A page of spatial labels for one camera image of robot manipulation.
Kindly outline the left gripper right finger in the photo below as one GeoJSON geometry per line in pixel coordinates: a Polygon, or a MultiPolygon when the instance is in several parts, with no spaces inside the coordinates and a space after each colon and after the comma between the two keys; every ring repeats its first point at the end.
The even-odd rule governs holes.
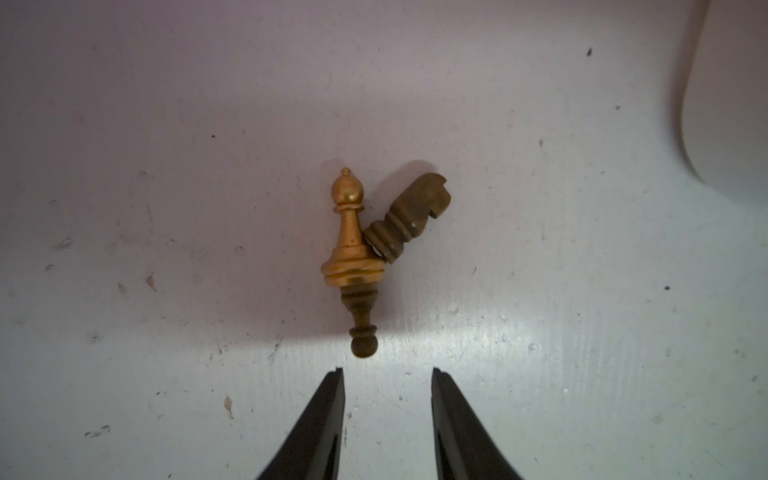
{"type": "Polygon", "coordinates": [[[497,448],[448,373],[433,369],[431,391],[436,468],[440,480],[522,479],[497,448]]]}

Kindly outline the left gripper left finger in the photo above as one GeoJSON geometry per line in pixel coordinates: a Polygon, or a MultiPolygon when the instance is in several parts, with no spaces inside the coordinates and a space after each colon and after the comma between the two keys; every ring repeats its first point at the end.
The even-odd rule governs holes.
{"type": "Polygon", "coordinates": [[[257,477],[336,480],[345,410],[343,369],[329,372],[271,462],[257,477]]]}

